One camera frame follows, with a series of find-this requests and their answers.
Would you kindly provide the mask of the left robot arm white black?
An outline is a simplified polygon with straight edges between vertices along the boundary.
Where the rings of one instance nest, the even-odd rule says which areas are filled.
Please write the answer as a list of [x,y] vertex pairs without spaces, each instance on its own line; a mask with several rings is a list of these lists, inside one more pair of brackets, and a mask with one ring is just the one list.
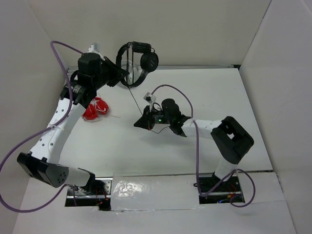
[[59,164],[62,149],[77,121],[104,85],[114,87],[129,72],[107,57],[84,53],[78,59],[78,69],[60,94],[57,109],[49,122],[49,130],[28,153],[20,153],[17,162],[31,177],[55,188],[75,185],[86,195],[96,190],[95,174]]

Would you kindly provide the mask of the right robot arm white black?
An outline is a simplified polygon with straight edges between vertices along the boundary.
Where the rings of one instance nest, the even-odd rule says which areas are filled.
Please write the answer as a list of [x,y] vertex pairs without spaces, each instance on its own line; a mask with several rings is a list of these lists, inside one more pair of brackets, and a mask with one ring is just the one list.
[[176,102],[167,98],[159,109],[147,105],[134,127],[152,130],[156,124],[167,124],[180,137],[201,137],[215,142],[222,155],[213,173],[213,186],[224,191],[230,184],[226,176],[234,171],[245,154],[254,145],[251,135],[231,116],[223,120],[193,120],[181,113]]

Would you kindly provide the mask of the black wired headphones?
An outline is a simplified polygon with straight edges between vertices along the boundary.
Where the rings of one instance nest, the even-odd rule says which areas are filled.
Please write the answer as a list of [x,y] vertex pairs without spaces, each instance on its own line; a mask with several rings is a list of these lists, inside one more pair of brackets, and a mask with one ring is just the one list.
[[[121,62],[123,60],[131,61],[140,67],[141,72],[138,79],[129,79],[129,75],[125,78],[125,81],[120,82],[121,85],[129,90],[136,107],[139,110],[141,116],[143,110],[139,107],[139,104],[132,92],[132,89],[139,87],[147,78],[147,76],[154,72],[158,68],[159,58],[155,49],[149,43],[130,41],[120,47],[116,56],[116,65],[121,68]],[[161,107],[155,108],[156,102],[153,105],[153,109],[162,110]]]

